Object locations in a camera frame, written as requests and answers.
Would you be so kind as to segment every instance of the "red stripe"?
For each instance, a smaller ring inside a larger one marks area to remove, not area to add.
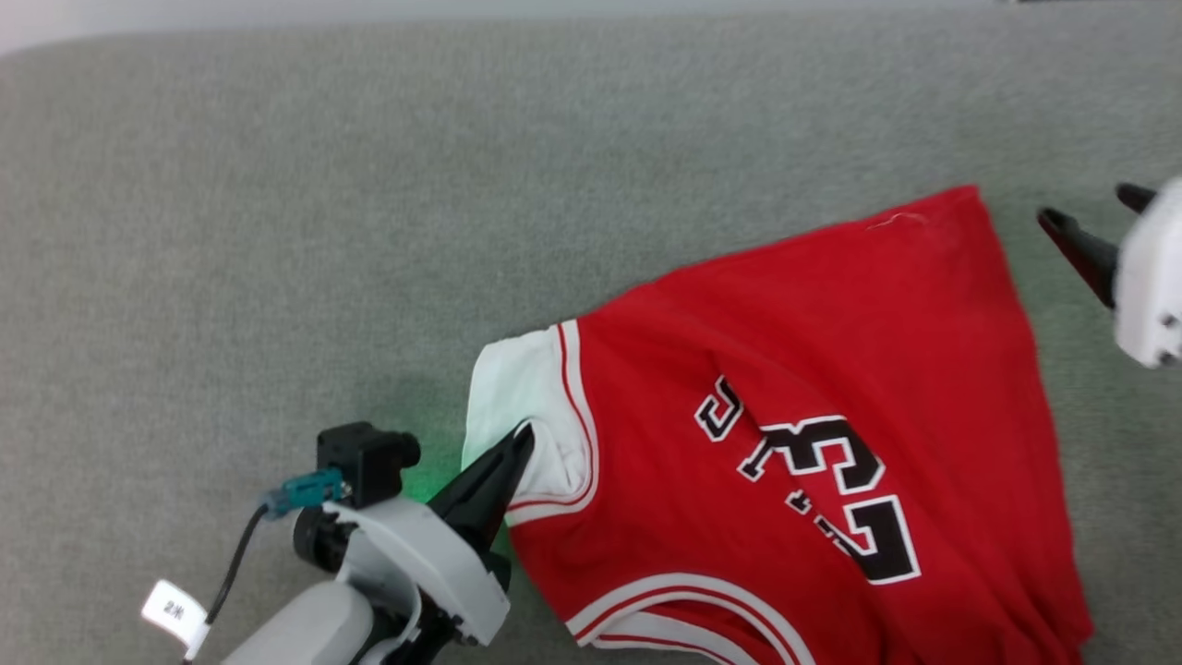
[[[571,411],[573,411],[574,416],[577,416],[578,419],[579,419],[579,426],[583,428],[583,437],[584,437],[584,439],[587,443],[587,449],[589,449],[589,451],[587,451],[587,482],[584,484],[583,491],[579,493],[574,498],[553,500],[553,501],[547,501],[547,500],[530,500],[530,501],[522,501],[520,503],[509,503],[508,510],[511,510],[511,511],[512,510],[518,510],[520,508],[526,508],[526,507],[530,507],[530,506],[541,506],[541,504],[572,506],[572,504],[576,504],[576,503],[583,501],[583,497],[587,494],[587,491],[591,490],[591,481],[592,481],[591,475],[595,474],[595,463],[591,459],[591,457],[596,456],[598,454],[598,451],[596,450],[595,442],[591,441],[591,431],[587,430],[587,424],[583,419],[583,412],[579,411],[579,408],[574,405],[574,398],[571,396],[571,379],[570,379],[570,376],[567,374],[567,371],[566,371],[566,365],[567,365],[566,332],[563,330],[563,326],[560,324],[558,325],[558,344],[561,347],[561,356],[563,356],[563,358],[561,358],[561,363],[563,363],[563,391],[566,393],[566,403],[571,406]]]
[[[618,635],[618,634],[599,635],[598,638],[596,638],[596,640],[598,640],[598,641],[643,641],[643,643],[650,643],[650,644],[660,644],[660,645],[663,645],[663,646],[677,646],[677,647],[686,648],[688,651],[693,651],[695,653],[706,653],[708,656],[713,656],[715,660],[717,660],[719,663],[726,663],[726,665],[735,665],[734,660],[730,660],[729,658],[723,658],[723,657],[719,656],[717,653],[715,653],[715,652],[713,652],[713,651],[710,651],[710,650],[708,650],[706,647],[701,647],[701,646],[693,645],[693,644],[683,644],[683,643],[674,641],[674,640],[663,640],[663,639],[657,639],[657,638],[648,638],[648,637],[643,637],[643,635]]]
[[[719,592],[714,592],[714,591],[710,591],[710,589],[703,589],[702,587],[688,587],[688,586],[663,587],[663,588],[660,588],[660,589],[652,589],[652,591],[649,591],[649,592],[644,592],[641,595],[636,595],[636,596],[632,596],[632,598],[630,598],[628,600],[617,602],[612,607],[608,608],[606,612],[604,612],[603,614],[600,614],[598,619],[596,619],[590,625],[587,625],[586,628],[583,628],[582,631],[579,631],[578,633],[576,633],[574,640],[576,641],[583,641],[583,639],[587,635],[587,633],[595,631],[595,628],[597,626],[599,626],[600,624],[603,624],[606,619],[611,618],[613,614],[616,614],[616,612],[623,609],[626,606],[635,605],[636,602],[642,601],[642,600],[644,600],[647,598],[650,598],[650,596],[654,596],[654,595],[667,594],[667,593],[680,593],[680,592],[689,592],[689,593],[700,594],[700,595],[708,595],[710,598],[716,598],[719,600],[726,600],[728,602],[732,602],[732,604],[738,605],[739,607],[746,609],[752,617],[755,617],[759,620],[759,622],[762,624],[764,627],[767,628],[767,631],[771,634],[775,635],[780,640],[780,646],[784,647],[785,653],[787,653],[788,658],[792,659],[793,665],[797,665],[799,663],[797,660],[795,652],[792,651],[792,645],[788,644],[788,640],[784,635],[781,635],[779,633],[779,631],[775,630],[775,626],[772,626],[771,624],[768,624],[767,619],[765,619],[759,612],[756,612],[755,608],[753,608],[752,606],[747,605],[746,602],[743,602],[743,601],[741,601],[741,600],[739,600],[736,598],[733,598],[733,596],[729,596],[729,595],[725,595],[725,594],[721,594]],[[699,627],[703,628],[703,630],[709,630],[706,626],[699,626]]]

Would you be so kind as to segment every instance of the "teal connector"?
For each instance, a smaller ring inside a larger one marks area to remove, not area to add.
[[[326,501],[340,501],[345,496],[345,482],[339,469],[322,469],[316,474],[287,481],[279,489],[262,496],[267,507],[266,520],[279,520],[292,510],[316,508]]]

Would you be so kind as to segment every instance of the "cable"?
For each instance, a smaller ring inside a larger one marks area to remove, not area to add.
[[[229,560],[229,569],[226,571],[226,579],[222,580],[222,587],[217,592],[217,598],[214,599],[213,606],[209,608],[209,614],[206,615],[206,626],[213,626],[214,620],[217,619],[217,614],[221,613],[221,608],[226,605],[226,596],[229,595],[229,588],[234,586],[234,578],[238,576],[238,568],[242,565],[242,558],[246,555],[246,546],[251,542],[251,536],[254,535],[254,528],[259,526],[259,521],[262,516],[267,514],[269,507],[262,504],[254,511],[251,516],[251,521],[246,523],[246,529],[242,530],[242,537],[238,541],[238,549],[234,550],[234,556]],[[181,665],[193,665],[193,658],[189,654],[181,660]]]

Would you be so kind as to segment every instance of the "white jersey trim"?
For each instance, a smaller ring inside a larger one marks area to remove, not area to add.
[[[775,608],[742,587],[704,575],[670,573],[636,580],[584,607],[566,622],[566,628],[580,646],[593,644],[605,632],[617,631],[617,624],[632,614],[674,600],[694,600],[729,609],[764,635],[784,665],[816,665],[800,633]]]
[[[635,612],[618,619],[591,645],[684,651],[700,653],[721,665],[759,665],[742,647],[713,631],[650,612]]]
[[[462,465],[519,424],[534,452],[506,511],[509,527],[583,510],[599,484],[598,435],[583,389],[576,320],[485,347],[472,374]]]

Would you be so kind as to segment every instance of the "label tag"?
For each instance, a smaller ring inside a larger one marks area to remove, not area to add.
[[[209,632],[206,626],[206,608],[168,580],[156,582],[139,615],[173,633],[188,647],[200,647]]]

